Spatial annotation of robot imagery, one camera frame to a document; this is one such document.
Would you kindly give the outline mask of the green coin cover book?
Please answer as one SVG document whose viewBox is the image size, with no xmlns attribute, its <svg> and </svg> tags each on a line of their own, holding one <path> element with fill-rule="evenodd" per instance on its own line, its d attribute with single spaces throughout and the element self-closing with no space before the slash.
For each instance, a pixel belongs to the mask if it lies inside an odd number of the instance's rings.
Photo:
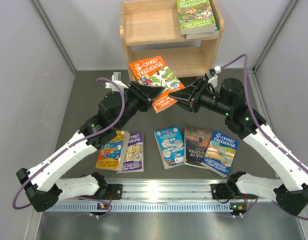
<svg viewBox="0 0 308 240">
<path fill-rule="evenodd" d="M 191 33 L 187 34 L 185 38 L 187 40 L 195 40 L 195 39 L 201 39 L 201 38 L 209 38 L 209 37 L 218 37 L 220 32 L 220 27 L 216 23 L 215 24 L 215 31 L 214 32 L 205 32 L 205 33 Z"/>
</svg>

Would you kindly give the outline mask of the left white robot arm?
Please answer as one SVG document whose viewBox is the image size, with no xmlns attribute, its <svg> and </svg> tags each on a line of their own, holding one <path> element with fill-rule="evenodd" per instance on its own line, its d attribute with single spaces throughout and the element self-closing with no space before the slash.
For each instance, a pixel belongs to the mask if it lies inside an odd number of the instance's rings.
<svg viewBox="0 0 308 240">
<path fill-rule="evenodd" d="M 117 130 L 137 112 L 147 112 L 164 91 L 161 86 L 145 86 L 135 81 L 125 85 L 105 77 L 97 78 L 96 82 L 111 89 L 99 102 L 98 113 L 42 163 L 30 169 L 21 168 L 16 173 L 20 190 L 25 192 L 29 205 L 38 213 L 65 199 L 102 199 L 108 187 L 103 175 L 97 172 L 79 178 L 63 178 L 63 175 L 114 139 Z"/>
</svg>

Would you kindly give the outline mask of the green 65-storey treehouse book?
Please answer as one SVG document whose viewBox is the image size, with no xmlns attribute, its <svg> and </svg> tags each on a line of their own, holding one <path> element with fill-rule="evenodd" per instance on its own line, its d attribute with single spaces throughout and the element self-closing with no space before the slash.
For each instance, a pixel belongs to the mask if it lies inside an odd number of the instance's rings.
<svg viewBox="0 0 308 240">
<path fill-rule="evenodd" d="M 217 30 L 209 0 L 177 0 L 176 4 L 182 35 L 213 33 Z"/>
</svg>

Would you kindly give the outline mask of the yellow 13-storey treehouse book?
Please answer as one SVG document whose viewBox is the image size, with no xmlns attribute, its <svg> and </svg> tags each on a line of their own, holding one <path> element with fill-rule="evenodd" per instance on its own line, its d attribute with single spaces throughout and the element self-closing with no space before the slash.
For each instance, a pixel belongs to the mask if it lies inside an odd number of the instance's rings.
<svg viewBox="0 0 308 240">
<path fill-rule="evenodd" d="M 128 131 L 116 131 L 116 137 L 100 149 L 95 168 L 120 172 L 125 160 L 130 136 Z"/>
</svg>

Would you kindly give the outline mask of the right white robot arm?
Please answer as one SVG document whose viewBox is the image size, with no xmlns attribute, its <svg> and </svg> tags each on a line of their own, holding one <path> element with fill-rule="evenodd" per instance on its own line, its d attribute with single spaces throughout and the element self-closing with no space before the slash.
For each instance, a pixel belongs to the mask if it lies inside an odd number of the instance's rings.
<svg viewBox="0 0 308 240">
<path fill-rule="evenodd" d="M 205 108 L 225 116 L 225 125 L 252 147 L 275 171 L 277 179 L 257 177 L 243 171 L 227 179 L 225 188 L 232 198 L 255 195 L 278 204 L 298 216 L 308 205 L 308 167 L 296 159 L 275 136 L 266 120 L 248 106 L 244 86 L 236 78 L 222 81 L 220 91 L 200 78 L 187 87 L 169 93 L 188 112 Z"/>
</svg>

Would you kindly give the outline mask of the purple 52-storey treehouse book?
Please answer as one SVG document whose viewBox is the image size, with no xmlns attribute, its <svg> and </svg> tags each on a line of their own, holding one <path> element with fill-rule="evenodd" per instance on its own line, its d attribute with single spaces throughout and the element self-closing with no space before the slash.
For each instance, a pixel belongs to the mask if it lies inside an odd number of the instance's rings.
<svg viewBox="0 0 308 240">
<path fill-rule="evenodd" d="M 144 134 L 132 133 L 119 173 L 137 173 L 144 171 Z"/>
</svg>

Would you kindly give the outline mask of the dark tale of cities book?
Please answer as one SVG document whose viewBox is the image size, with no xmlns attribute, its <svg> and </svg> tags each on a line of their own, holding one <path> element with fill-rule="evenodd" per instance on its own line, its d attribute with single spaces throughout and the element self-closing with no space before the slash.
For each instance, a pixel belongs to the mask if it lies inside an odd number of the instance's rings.
<svg viewBox="0 0 308 240">
<path fill-rule="evenodd" d="M 210 129 L 185 126 L 184 128 L 184 164 L 187 166 L 207 169 L 202 165 L 213 131 Z"/>
</svg>

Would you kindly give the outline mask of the orange 78-storey treehouse book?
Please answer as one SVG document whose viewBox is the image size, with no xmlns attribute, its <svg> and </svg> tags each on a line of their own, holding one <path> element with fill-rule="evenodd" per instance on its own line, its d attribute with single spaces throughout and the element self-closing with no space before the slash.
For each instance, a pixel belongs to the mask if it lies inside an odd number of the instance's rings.
<svg viewBox="0 0 308 240">
<path fill-rule="evenodd" d="M 150 87 L 163 87 L 163 92 L 153 101 L 152 107 L 160 113 L 177 101 L 169 93 L 185 88 L 161 56 L 138 60 L 129 64 L 138 83 Z"/>
</svg>

